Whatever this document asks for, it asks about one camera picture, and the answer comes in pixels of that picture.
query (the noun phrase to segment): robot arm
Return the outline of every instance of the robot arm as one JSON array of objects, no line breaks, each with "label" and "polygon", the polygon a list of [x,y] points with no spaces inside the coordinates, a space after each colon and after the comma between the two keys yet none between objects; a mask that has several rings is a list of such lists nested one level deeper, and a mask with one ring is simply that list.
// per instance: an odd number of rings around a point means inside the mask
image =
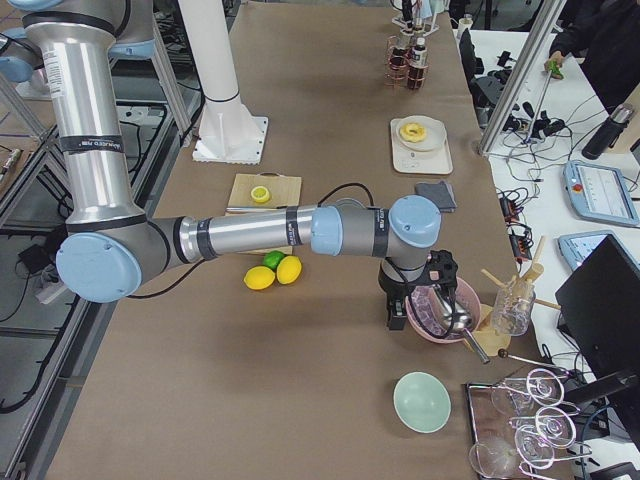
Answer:
[{"label": "robot arm", "polygon": [[342,201],[199,221],[148,219],[129,184],[109,52],[117,51],[118,39],[122,55],[152,55],[146,50],[152,30],[144,28],[151,25],[151,1],[10,3],[26,12],[26,34],[42,51],[49,78],[74,201],[57,267],[72,291],[111,302],[174,266],[310,243],[320,254],[383,259],[379,283],[391,329],[403,327],[404,298],[416,285],[440,284],[455,305],[457,265],[449,252],[429,251],[440,212],[422,197],[401,198],[390,210]]}]

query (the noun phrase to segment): white desk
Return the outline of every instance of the white desk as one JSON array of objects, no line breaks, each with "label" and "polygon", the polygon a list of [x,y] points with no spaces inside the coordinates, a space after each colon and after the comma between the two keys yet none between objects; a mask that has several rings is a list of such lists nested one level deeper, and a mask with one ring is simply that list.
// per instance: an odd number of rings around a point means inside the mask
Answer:
[{"label": "white desk", "polygon": [[[472,30],[471,38],[475,45],[476,56],[482,58],[485,65],[485,73],[500,68],[497,66],[497,59],[503,50],[510,51],[511,57],[517,59],[526,40],[526,35],[526,33]],[[520,94],[520,98],[518,98],[518,104],[522,105],[523,101],[528,100],[535,109],[542,92],[544,82],[543,64],[547,59],[550,44],[551,38],[549,38],[549,41],[540,52],[538,64],[540,65],[541,73],[539,75],[534,73],[530,76]],[[562,72],[565,79],[551,80],[542,109],[547,110],[549,117],[562,118],[568,124],[594,115],[584,122],[570,125],[573,130],[573,138],[577,140],[602,123],[607,114],[600,100],[594,96],[591,85],[584,77],[574,58],[566,59]],[[522,110],[516,112],[516,115],[523,118],[526,117]],[[525,164],[515,159],[510,160],[512,176],[504,157],[510,153],[517,154],[525,150],[514,149],[512,151],[511,147],[503,144],[503,141],[507,145],[516,145],[519,139],[515,135],[508,136],[504,134],[493,147],[489,161],[491,162],[496,187],[501,190],[526,187],[530,192],[533,192],[534,183],[518,181],[513,177],[528,178],[528,169],[533,165]],[[574,149],[571,155],[572,160],[585,160],[580,153],[581,147],[585,144],[586,141],[583,141]],[[540,187],[539,198],[526,204],[523,212],[524,216],[522,217],[522,221],[532,227],[536,244],[542,235],[547,236],[547,245],[541,257],[545,271],[536,282],[536,295],[538,298],[548,301],[555,301],[555,292],[571,274],[571,269],[565,263],[557,247],[556,239],[560,235],[611,229],[615,231],[632,255],[636,259],[640,259],[640,230],[589,222],[575,214],[564,188],[561,166],[566,163],[570,148],[571,144],[568,138],[557,137],[548,138],[543,144],[533,146],[534,151],[545,150],[540,153],[544,157],[555,159],[561,155],[564,156],[557,161],[548,161],[538,157],[541,168],[550,165],[558,166],[550,166],[539,173],[539,178],[542,179],[542,182],[537,183]],[[531,155],[525,155],[520,158],[527,162],[532,160]],[[603,154],[598,160],[590,163],[620,168],[627,178],[635,179],[636,175],[638,175],[638,162],[631,153],[624,155]],[[533,176],[536,178],[538,174],[533,172]],[[631,294],[637,295],[638,292],[631,292]],[[556,329],[557,318],[558,312],[555,310],[540,305],[534,307],[532,319],[538,346],[546,344],[552,354],[574,350],[574,347]],[[566,356],[566,358],[557,357],[554,362],[568,368],[573,367],[573,357],[571,355]],[[592,440],[588,443],[594,449],[593,459],[601,464],[601,467],[594,467],[588,464],[589,470],[598,470],[624,461],[633,461],[635,467],[640,468],[640,453],[633,443],[619,443],[611,439]]]}]

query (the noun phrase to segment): green bowl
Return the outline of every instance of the green bowl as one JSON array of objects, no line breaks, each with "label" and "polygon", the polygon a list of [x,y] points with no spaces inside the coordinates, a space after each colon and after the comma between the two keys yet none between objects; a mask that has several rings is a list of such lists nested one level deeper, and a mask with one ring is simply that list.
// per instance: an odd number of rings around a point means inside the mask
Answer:
[{"label": "green bowl", "polygon": [[398,381],[393,405],[402,423],[419,433],[440,430],[451,413],[447,389],[436,377],[424,372],[407,373]]}]

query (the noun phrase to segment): yellow lemon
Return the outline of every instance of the yellow lemon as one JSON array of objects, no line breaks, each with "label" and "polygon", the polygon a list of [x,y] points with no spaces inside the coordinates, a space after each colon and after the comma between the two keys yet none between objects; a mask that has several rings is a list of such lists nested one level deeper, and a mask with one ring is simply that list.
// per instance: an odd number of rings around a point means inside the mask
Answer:
[{"label": "yellow lemon", "polygon": [[258,185],[251,189],[251,200],[256,203],[267,203],[271,199],[271,192],[267,187]]},{"label": "yellow lemon", "polygon": [[405,123],[400,128],[400,136],[407,142],[421,142],[427,138],[427,129],[424,125],[416,122]]},{"label": "yellow lemon", "polygon": [[260,265],[250,268],[244,276],[244,284],[251,290],[264,290],[273,283],[276,274],[269,267]]},{"label": "yellow lemon", "polygon": [[283,285],[295,282],[302,272],[302,262],[295,255],[284,257],[278,264],[276,275]]}]

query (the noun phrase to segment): white plate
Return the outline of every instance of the white plate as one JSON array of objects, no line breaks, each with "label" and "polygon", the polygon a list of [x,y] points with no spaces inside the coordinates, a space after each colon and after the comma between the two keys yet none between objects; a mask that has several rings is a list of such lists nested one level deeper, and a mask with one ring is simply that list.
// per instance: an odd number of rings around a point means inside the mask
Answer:
[{"label": "white plate", "polygon": [[[427,136],[421,142],[408,142],[402,135],[400,135],[400,129],[407,123],[419,123],[427,130]],[[425,117],[424,115],[412,115],[401,119],[396,126],[396,134],[400,139],[400,142],[407,148],[415,150],[417,152],[429,152],[431,150],[438,150],[444,145],[444,141],[447,139],[447,131],[444,128],[444,123],[435,118]]]}]

